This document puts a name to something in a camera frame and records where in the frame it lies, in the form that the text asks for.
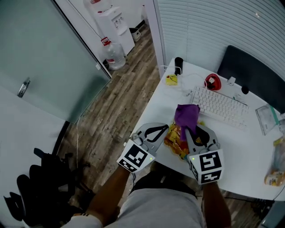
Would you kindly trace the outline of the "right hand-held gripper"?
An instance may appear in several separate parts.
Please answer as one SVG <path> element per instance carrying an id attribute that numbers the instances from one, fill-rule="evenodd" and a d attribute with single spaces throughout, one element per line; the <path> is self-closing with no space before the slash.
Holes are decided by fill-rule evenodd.
<path id="1" fill-rule="evenodd" d="M 224 171 L 224 153 L 210 128 L 198 124 L 185 130 L 189 154 L 187 161 L 199 185 L 220 180 Z"/>

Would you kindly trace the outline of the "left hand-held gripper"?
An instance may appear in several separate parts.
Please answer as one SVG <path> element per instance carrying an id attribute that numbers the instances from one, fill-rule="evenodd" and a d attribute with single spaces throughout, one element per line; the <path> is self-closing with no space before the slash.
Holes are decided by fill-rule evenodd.
<path id="1" fill-rule="evenodd" d="M 155 160 L 168 130 L 169 126 L 164 123 L 143 124 L 130 136 L 117 163 L 131 173 L 142 170 Z"/>

